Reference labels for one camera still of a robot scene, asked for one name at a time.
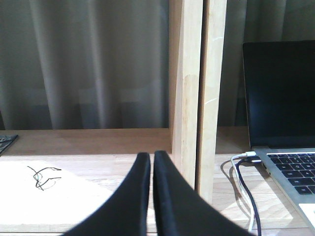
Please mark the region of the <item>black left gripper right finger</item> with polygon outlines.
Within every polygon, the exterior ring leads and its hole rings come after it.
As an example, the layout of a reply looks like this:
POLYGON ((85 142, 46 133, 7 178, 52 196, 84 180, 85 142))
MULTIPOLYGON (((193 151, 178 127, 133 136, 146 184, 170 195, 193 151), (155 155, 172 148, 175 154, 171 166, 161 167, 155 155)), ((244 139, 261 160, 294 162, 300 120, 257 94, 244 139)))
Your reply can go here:
POLYGON ((154 209, 159 236, 248 236, 207 204, 164 150, 154 157, 154 209))

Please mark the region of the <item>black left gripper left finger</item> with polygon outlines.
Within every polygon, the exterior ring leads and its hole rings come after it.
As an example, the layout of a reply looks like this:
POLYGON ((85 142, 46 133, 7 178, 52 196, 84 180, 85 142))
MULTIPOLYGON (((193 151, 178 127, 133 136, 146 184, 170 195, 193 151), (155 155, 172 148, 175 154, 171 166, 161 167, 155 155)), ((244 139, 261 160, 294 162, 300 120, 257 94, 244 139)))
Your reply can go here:
POLYGON ((150 156, 137 154, 113 195, 65 236, 145 236, 150 190, 150 156))

